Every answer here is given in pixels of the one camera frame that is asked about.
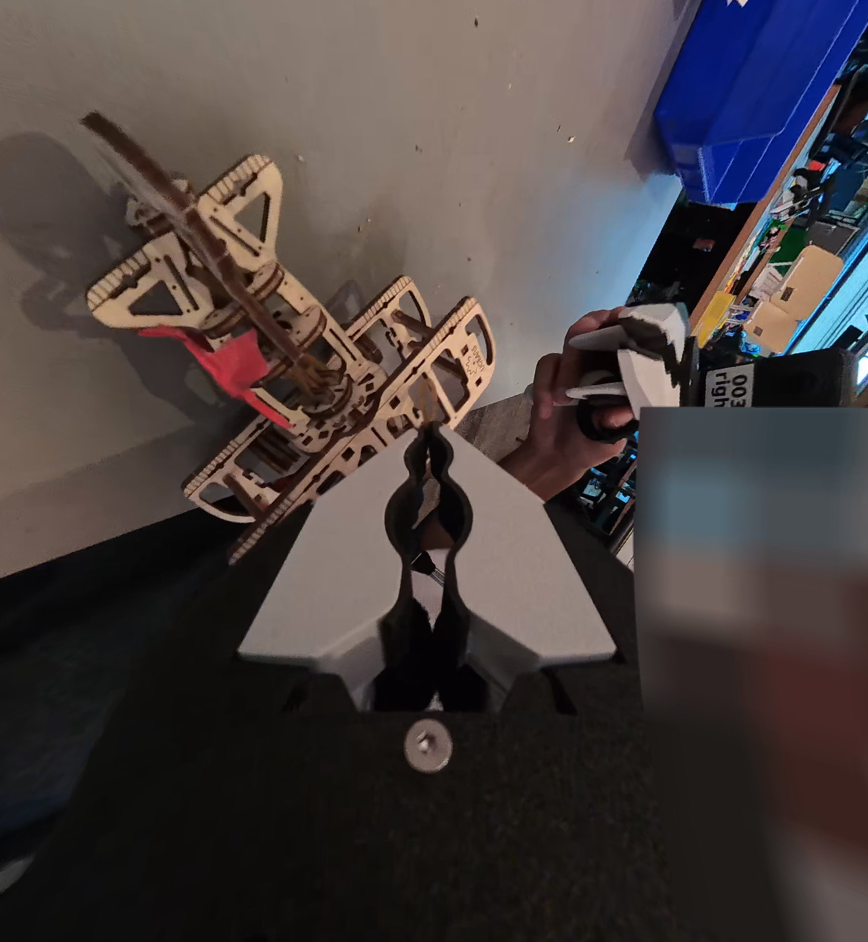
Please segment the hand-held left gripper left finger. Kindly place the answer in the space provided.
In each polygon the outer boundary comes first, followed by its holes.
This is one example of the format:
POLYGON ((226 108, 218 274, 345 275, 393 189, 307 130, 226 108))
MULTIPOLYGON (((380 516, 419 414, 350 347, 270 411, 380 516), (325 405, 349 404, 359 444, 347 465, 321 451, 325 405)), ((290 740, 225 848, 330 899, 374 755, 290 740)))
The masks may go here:
POLYGON ((415 596, 413 528, 430 428, 407 432, 315 501, 237 653, 338 677, 358 710, 421 652, 431 621, 415 596))

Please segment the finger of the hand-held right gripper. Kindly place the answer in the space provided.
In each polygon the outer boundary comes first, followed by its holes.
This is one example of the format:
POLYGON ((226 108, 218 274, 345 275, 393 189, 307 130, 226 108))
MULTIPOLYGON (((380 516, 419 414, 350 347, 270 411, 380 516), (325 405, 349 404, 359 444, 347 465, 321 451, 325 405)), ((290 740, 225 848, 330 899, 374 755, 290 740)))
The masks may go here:
POLYGON ((673 346, 623 347, 616 352, 620 380, 632 409, 677 408, 690 386, 690 356, 673 346))
POLYGON ((654 303, 628 307, 621 311, 617 324, 627 337, 642 349, 662 352, 672 347, 684 352, 689 336, 689 315, 681 303, 654 303))

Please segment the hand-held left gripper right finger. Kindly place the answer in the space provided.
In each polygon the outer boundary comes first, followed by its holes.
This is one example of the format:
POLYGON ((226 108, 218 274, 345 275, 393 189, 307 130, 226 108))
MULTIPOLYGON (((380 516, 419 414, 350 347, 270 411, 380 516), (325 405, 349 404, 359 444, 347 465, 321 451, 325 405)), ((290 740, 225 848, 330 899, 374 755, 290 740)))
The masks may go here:
POLYGON ((432 428, 432 468, 460 502, 442 612, 460 619, 460 664, 489 708, 520 677, 610 660, 616 643, 539 497, 445 426, 432 428))

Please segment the wooden biplane model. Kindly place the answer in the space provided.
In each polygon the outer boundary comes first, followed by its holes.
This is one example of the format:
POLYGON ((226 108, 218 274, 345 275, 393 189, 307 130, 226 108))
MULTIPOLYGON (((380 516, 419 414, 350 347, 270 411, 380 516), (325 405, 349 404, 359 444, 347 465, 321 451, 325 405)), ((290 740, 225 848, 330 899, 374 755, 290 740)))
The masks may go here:
POLYGON ((486 314, 466 297, 435 322, 401 276, 342 322, 278 257, 283 178, 249 155, 205 189, 162 167, 97 111, 81 122, 125 186, 145 241, 87 290, 99 323, 180 343, 251 422, 182 485, 243 527, 229 564, 408 431, 455 429, 496 365, 486 314))

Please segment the person's right hand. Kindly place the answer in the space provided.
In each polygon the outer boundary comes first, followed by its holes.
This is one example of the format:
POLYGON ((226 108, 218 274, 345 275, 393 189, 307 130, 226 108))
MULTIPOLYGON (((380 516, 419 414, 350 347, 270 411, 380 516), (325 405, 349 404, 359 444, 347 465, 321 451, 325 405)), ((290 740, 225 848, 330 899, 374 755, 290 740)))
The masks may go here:
POLYGON ((585 314, 569 327, 561 352, 546 354, 536 364, 528 434, 499 465, 543 502, 569 489, 591 468, 616 458, 627 444, 626 439, 602 443, 584 436, 567 396, 588 371, 583 353, 571 347, 570 340, 616 323, 621 312, 618 307, 585 314))

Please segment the beige case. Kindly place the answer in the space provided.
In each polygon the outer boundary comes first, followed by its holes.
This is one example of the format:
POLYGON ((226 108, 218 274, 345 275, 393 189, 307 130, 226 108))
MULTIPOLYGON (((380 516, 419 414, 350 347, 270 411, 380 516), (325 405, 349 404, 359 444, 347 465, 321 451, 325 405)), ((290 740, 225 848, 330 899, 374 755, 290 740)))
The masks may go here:
POLYGON ((770 300, 790 318, 802 322, 816 312, 842 270, 840 256, 808 245, 798 254, 770 300))
POLYGON ((802 324, 791 313, 771 300, 760 300, 752 308, 744 324, 744 337, 753 347, 772 355, 781 355, 802 324))

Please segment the blue plastic bin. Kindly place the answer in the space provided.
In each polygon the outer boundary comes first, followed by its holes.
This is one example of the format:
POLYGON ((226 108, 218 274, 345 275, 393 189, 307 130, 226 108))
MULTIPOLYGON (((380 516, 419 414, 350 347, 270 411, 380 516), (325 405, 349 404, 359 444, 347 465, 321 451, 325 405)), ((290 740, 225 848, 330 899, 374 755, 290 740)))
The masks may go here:
POLYGON ((867 27, 868 1, 702 2, 653 115, 689 201, 760 201, 867 27))

